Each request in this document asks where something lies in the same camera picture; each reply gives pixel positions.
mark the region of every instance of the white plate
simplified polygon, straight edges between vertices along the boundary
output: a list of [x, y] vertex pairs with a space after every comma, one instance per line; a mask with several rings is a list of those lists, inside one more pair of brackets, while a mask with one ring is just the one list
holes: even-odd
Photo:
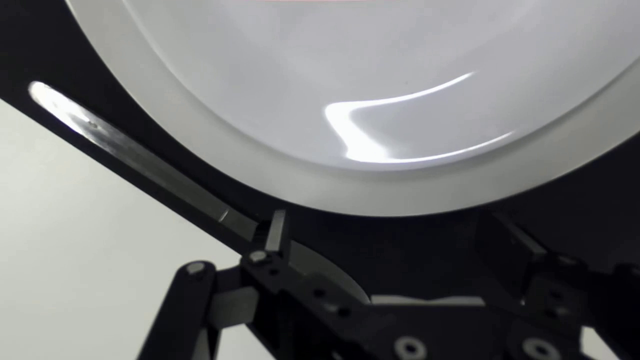
[[633, 0], [71, 4], [118, 79], [194, 154], [323, 210], [499, 200], [640, 129], [636, 67], [586, 104], [638, 57]]

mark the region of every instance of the black mount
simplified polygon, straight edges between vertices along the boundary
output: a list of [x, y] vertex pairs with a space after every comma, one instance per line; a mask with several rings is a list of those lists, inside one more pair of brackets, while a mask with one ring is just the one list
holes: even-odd
[[234, 323], [282, 360], [573, 360], [589, 357], [584, 326], [621, 357], [640, 357], [640, 267], [592, 271], [505, 216], [479, 228], [480, 303], [363, 303], [321, 274], [299, 274], [285, 254], [256, 249], [225, 271], [181, 267], [141, 360], [190, 360], [203, 340], [216, 357], [221, 331]]

